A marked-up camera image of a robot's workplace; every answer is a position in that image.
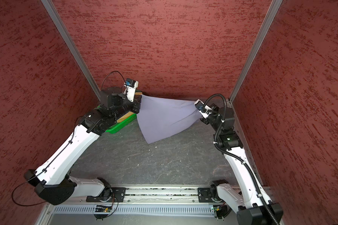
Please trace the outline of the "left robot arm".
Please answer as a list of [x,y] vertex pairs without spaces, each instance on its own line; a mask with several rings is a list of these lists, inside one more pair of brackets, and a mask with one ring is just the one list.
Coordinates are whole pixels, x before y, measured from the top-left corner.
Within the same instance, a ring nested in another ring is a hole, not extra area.
[[100,105],[84,115],[74,126],[62,146],[36,170],[30,169],[24,178],[34,186],[41,199],[59,205],[73,197],[90,196],[101,202],[112,201],[111,185],[103,178],[80,179],[69,172],[85,150],[118,119],[129,112],[140,111],[141,96],[135,87],[111,87],[100,92]]

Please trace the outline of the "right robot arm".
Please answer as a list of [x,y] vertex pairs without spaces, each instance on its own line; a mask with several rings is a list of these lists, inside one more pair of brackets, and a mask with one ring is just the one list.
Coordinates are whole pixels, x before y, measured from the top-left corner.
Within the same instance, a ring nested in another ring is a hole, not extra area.
[[196,104],[201,121],[214,129],[213,144],[229,162],[240,187],[235,191],[224,181],[213,183],[213,198],[222,200],[236,214],[240,225],[279,225],[284,214],[279,203],[266,193],[247,159],[244,145],[235,131],[234,111],[215,104]]

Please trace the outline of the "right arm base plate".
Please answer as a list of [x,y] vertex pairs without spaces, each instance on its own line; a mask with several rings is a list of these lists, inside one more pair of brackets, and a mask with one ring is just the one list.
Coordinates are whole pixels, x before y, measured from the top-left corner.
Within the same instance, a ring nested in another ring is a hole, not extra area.
[[198,188],[198,200],[200,203],[214,202],[210,188]]

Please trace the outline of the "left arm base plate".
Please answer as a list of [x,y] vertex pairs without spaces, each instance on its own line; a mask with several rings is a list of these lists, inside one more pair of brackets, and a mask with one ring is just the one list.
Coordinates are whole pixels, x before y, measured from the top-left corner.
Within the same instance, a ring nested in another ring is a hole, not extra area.
[[107,202],[123,202],[124,197],[126,193],[126,188],[104,188],[104,190],[100,193],[99,196],[93,197],[93,196],[88,196],[86,198],[86,202],[102,202],[102,203],[107,203]]

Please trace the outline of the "green plastic basket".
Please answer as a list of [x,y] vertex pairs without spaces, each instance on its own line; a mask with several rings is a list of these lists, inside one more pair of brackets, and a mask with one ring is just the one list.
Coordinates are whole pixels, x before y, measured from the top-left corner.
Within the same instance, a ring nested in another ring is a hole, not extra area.
[[117,123],[117,120],[119,118],[130,112],[128,105],[109,108],[100,106],[96,107],[95,110],[99,113],[100,119],[99,122],[95,125],[93,132],[100,136],[105,132],[115,134],[137,118],[137,115],[134,114],[123,122]]

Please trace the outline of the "lavender skirt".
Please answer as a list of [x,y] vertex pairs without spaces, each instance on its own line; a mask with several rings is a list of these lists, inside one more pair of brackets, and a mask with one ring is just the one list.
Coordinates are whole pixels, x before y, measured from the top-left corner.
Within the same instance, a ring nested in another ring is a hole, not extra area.
[[201,118],[193,101],[142,96],[137,120],[148,144],[176,135]]

